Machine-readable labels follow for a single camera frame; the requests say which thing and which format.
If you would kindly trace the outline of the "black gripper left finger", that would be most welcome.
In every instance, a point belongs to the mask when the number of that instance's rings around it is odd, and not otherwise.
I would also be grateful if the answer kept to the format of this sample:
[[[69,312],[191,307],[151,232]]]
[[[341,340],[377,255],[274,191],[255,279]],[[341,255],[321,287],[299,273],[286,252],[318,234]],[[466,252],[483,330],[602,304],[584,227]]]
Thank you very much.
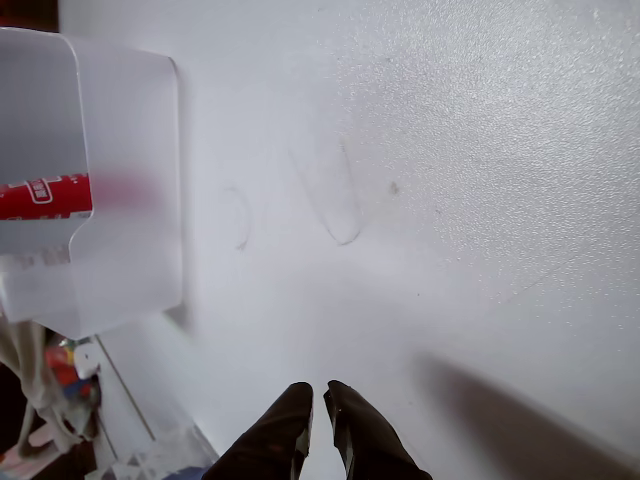
[[[311,385],[291,384],[203,477],[211,480],[299,478],[309,453],[312,419]]]

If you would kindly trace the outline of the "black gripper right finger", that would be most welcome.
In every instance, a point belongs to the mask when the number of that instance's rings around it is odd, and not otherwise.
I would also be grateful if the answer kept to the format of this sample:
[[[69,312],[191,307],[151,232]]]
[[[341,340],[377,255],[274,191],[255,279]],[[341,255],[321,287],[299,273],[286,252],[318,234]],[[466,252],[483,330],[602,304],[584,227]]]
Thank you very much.
[[[352,387],[332,380],[323,395],[348,479],[429,479],[387,419]]]

